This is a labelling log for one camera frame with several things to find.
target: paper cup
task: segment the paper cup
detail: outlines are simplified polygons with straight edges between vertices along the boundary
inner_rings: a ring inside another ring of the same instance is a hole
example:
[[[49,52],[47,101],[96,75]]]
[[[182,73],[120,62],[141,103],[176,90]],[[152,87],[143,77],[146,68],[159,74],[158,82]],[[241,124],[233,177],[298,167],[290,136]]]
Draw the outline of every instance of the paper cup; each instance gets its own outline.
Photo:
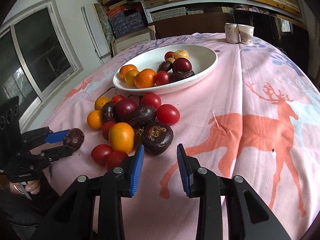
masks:
[[[253,44],[253,30],[254,27],[249,25],[238,24],[241,44],[252,45]]]
[[[237,24],[234,23],[226,23],[224,26],[224,30],[226,32],[226,40],[229,43],[239,43],[239,29]]]

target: metal bolt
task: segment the metal bolt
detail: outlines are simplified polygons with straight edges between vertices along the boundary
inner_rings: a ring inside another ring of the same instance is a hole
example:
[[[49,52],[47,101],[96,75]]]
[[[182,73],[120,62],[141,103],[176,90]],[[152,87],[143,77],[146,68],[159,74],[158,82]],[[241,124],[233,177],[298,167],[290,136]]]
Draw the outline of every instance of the metal bolt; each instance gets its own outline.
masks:
[[[121,167],[116,167],[116,168],[113,169],[113,172],[115,174],[120,174],[122,171],[123,171],[123,169]]]
[[[198,169],[198,172],[200,174],[206,174],[208,172],[208,170],[206,168],[201,167],[201,168]]]
[[[235,182],[241,183],[243,182],[243,178],[241,176],[235,176]]]
[[[85,182],[85,181],[87,180],[87,177],[84,176],[84,175],[81,175],[81,176],[78,177],[77,180],[78,180],[79,182]]]

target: table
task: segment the table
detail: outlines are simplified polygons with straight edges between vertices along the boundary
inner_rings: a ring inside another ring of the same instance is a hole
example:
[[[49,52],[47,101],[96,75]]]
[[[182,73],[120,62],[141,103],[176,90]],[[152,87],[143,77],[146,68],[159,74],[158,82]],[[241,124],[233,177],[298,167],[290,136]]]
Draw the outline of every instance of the table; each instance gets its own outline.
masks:
[[[300,239],[320,209],[320,95],[304,73],[281,51],[254,38],[253,46],[228,44],[222,33],[195,33],[148,41],[119,53],[70,91],[44,123],[53,131],[80,128],[81,148],[53,163],[50,184],[62,194],[79,176],[101,176],[104,167],[91,150],[107,143],[86,117],[97,97],[122,94],[112,78],[131,58],[154,48],[197,44],[216,51],[218,63],[201,82],[161,95],[175,105],[180,121],[174,139],[159,156],[145,156],[139,190],[123,199],[126,239],[192,240],[196,236],[198,199],[183,192],[176,147],[218,176],[242,175],[272,209],[292,240]],[[227,239],[225,202],[223,230]],[[97,212],[94,216],[97,229]]]

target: oval white bowl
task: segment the oval white bowl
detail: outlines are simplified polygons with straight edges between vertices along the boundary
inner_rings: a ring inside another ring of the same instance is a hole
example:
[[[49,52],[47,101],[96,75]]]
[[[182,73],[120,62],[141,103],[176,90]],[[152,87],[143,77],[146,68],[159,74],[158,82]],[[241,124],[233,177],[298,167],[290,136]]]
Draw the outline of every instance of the oval white bowl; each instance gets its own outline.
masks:
[[[194,85],[200,80],[204,79],[218,61],[218,56],[212,49],[199,45],[185,44],[166,46],[147,51],[134,57],[123,65],[135,65],[139,71],[142,71],[146,68],[151,68],[156,71],[158,66],[164,61],[164,55],[168,51],[175,52],[180,49],[184,49],[189,53],[189,61],[191,62],[192,70],[195,73],[194,76],[163,86],[138,89],[137,87],[128,85],[124,80],[120,79],[119,69],[113,77],[114,86],[120,90],[124,90],[132,95],[137,96],[142,96],[147,92],[153,92],[157,95],[171,93]]]

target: blue leaf print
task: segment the blue leaf print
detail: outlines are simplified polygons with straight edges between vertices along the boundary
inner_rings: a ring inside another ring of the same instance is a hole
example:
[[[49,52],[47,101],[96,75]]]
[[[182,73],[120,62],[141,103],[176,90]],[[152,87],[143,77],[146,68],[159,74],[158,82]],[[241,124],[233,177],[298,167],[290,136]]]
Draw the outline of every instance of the blue leaf print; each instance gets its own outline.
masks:
[[[282,65],[282,63],[279,60],[273,60],[272,63],[278,66]]]

